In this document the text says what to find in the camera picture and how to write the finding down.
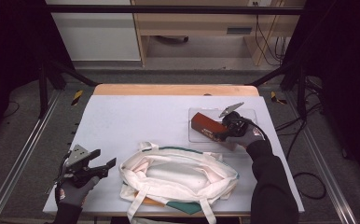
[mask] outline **canvas bag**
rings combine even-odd
[[[145,198],[193,214],[203,211],[216,223],[211,209],[236,187],[238,173],[216,157],[181,147],[142,143],[140,150],[118,167],[123,185],[120,197],[132,204],[131,221]]]

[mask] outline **white cabinet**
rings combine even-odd
[[[129,0],[46,0],[48,5],[130,5]],[[140,61],[131,13],[52,13],[72,61]]]

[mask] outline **table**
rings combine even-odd
[[[118,166],[136,152],[139,142],[149,141],[162,147],[188,147],[222,153],[224,162],[239,172],[240,180],[230,198],[227,201],[217,201],[212,209],[218,217],[248,216],[256,184],[251,170],[251,158],[242,147],[237,146],[233,151],[229,151],[213,142],[190,142],[188,136],[190,108],[203,107],[218,111],[239,102],[244,102],[243,109],[256,112],[257,123],[268,135],[273,153],[282,159],[298,210],[303,212],[302,202],[274,131],[269,111],[255,87],[103,84],[98,86],[91,96],[71,148],[75,144],[88,151],[100,148],[101,156],[91,161],[90,167],[103,165],[114,157],[117,157],[118,164],[110,170],[109,177],[102,179],[89,194],[83,213],[92,216],[126,216],[131,203],[119,197],[122,180]],[[55,214],[56,210],[52,191],[43,211]],[[136,216],[188,215],[172,208],[142,205]],[[203,213],[197,213],[193,217],[203,217]]]

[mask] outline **wooden panel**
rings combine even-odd
[[[258,96],[254,86],[101,84],[94,95],[244,95]]]

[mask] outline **wooden desk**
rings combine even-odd
[[[227,201],[218,200],[212,209],[217,217],[247,217],[256,180],[251,170],[252,160],[244,148],[236,146],[229,151],[223,145],[211,142],[193,142],[189,138],[189,111],[191,108],[217,108],[244,102],[243,108],[255,111],[258,125],[270,138],[273,153],[284,164],[298,209],[304,211],[294,179],[288,168],[279,139],[272,125],[265,101],[255,87],[216,85],[99,85],[91,96],[70,148],[79,144],[87,150],[99,148],[101,156],[90,162],[100,166],[117,157],[118,166],[137,150],[137,144],[150,141],[159,146],[179,146],[200,151],[222,153],[224,162],[238,171],[240,179]],[[124,217],[131,205],[119,197],[122,180],[117,167],[90,192],[83,213],[91,216]],[[57,210],[53,191],[44,212]],[[136,217],[189,217],[169,207],[143,205]],[[203,217],[197,213],[192,217]]]
[[[247,7],[252,0],[131,0],[135,6],[225,6]],[[271,0],[265,7],[303,7],[306,0]],[[260,15],[261,33],[256,29],[256,15],[221,14],[133,14],[142,64],[145,65],[149,37],[152,35],[242,35],[255,65],[260,65],[268,49],[264,37],[289,37],[299,16]]]

